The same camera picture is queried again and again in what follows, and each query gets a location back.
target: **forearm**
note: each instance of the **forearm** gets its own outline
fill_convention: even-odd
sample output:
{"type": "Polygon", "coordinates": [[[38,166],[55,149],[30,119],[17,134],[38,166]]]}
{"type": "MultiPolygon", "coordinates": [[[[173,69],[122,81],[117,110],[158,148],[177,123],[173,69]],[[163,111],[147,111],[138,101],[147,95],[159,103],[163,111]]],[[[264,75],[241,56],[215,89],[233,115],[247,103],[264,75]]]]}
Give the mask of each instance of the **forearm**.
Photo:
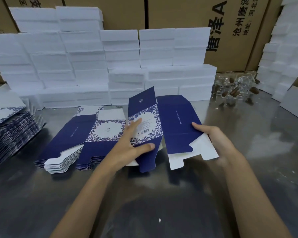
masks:
{"type": "Polygon", "coordinates": [[[107,185],[114,174],[100,163],[50,238],[89,237],[107,185]]]}
{"type": "Polygon", "coordinates": [[[292,237],[240,152],[226,154],[224,172],[241,238],[292,237]]]}

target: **pile of transparent plastic items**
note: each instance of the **pile of transparent plastic items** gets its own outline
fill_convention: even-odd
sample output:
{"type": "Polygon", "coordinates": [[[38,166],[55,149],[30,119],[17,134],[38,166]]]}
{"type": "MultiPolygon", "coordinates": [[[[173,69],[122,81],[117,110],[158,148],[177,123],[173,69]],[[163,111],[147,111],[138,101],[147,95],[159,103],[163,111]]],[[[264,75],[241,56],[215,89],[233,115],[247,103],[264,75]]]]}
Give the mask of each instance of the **pile of transparent plastic items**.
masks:
{"type": "Polygon", "coordinates": [[[256,85],[259,83],[255,79],[256,72],[217,73],[212,89],[212,93],[225,99],[226,104],[235,104],[237,100],[252,102],[253,95],[259,93],[256,85]]]}

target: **person's right arm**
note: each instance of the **person's right arm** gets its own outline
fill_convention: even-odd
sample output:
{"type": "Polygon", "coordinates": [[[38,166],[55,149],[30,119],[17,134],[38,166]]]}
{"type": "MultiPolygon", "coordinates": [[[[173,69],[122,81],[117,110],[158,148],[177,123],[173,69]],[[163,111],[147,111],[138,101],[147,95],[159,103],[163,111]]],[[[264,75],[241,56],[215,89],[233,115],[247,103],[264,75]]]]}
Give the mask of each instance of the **person's right arm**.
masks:
{"type": "Polygon", "coordinates": [[[218,128],[192,123],[210,136],[226,176],[241,238],[292,238],[246,158],[218,128]]]}

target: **stainless steel tabletop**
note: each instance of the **stainless steel tabletop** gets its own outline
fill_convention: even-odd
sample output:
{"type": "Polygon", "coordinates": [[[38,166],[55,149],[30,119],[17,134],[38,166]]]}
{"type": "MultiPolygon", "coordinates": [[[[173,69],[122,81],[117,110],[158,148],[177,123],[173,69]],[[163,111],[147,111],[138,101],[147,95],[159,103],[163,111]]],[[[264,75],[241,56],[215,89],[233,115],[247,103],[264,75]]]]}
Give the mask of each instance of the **stainless steel tabletop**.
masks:
{"type": "MultiPolygon", "coordinates": [[[[298,238],[298,118],[261,92],[253,104],[193,102],[202,122],[219,126],[246,156],[278,214],[298,238]]],[[[50,175],[33,161],[77,108],[44,109],[42,131],[0,167],[0,238],[48,237],[92,170],[50,175]]],[[[108,188],[92,237],[238,237],[223,171],[215,160],[188,159],[170,171],[125,167],[108,188]]]]}

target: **fingernail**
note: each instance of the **fingernail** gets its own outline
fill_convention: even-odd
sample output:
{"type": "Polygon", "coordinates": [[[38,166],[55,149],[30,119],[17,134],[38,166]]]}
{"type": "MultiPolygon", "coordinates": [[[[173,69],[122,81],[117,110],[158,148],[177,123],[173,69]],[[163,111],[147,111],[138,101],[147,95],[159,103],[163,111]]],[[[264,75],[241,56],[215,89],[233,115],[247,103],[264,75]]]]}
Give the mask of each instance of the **fingernail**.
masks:
{"type": "Polygon", "coordinates": [[[150,143],[149,145],[150,145],[151,149],[155,148],[155,145],[153,143],[150,143]]]}

